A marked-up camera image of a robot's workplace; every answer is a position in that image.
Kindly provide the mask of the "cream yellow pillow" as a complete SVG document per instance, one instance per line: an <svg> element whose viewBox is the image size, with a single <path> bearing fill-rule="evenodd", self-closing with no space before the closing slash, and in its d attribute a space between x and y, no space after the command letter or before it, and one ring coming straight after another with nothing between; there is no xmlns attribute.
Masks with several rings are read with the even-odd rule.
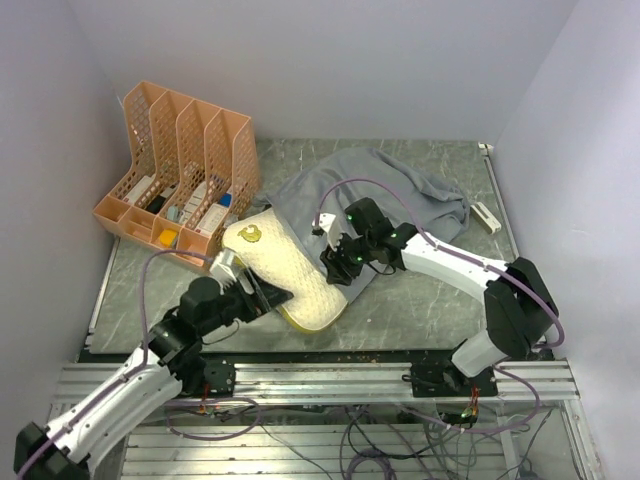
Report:
<svg viewBox="0 0 640 480"><path fill-rule="evenodd" d="M222 245L235 251L261 279L293 294L277 310L305 333L327 329L348 305L342 292L327 284L301 252L271 209L231 224Z"/></svg>

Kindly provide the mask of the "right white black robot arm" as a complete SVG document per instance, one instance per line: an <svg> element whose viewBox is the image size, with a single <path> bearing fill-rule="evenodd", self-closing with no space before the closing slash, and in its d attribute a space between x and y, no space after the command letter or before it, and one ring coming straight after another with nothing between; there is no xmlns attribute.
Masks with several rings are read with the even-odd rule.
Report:
<svg viewBox="0 0 640 480"><path fill-rule="evenodd" d="M353 235L342 231L333 214L319 214L312 223L313 234L327 238L320 260L328 283L348 286L364 266L379 263L392 271L436 278L483 306L485 329L457 346L439 368L442 387L452 395L465 394L495 363L526 358L558 318L539 271L525 258L488 259L441 242L411 223L393 225L370 198L350 205L345 215Z"/></svg>

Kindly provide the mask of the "grey pillowcase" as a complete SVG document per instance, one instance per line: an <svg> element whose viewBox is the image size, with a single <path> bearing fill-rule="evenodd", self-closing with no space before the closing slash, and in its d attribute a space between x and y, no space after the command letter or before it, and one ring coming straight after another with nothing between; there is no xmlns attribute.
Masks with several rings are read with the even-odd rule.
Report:
<svg viewBox="0 0 640 480"><path fill-rule="evenodd" d="M259 193L303 254L354 300L376 268L399 268L398 234L407 242L419 230L450 242L469 225L470 205L454 184L421 173L375 148L339 150Z"/></svg>

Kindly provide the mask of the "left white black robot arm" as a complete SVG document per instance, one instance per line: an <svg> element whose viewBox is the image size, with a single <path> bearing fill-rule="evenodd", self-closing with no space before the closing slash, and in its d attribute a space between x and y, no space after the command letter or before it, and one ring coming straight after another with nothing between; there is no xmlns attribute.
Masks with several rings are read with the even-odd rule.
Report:
<svg viewBox="0 0 640 480"><path fill-rule="evenodd" d="M17 477L90 478L111 448L154 410L208 384L211 373L201 355L205 336L236 321L250 323L293 296L252 271L226 286L212 277L193 280L111 377L47 425L31 422L19 432Z"/></svg>

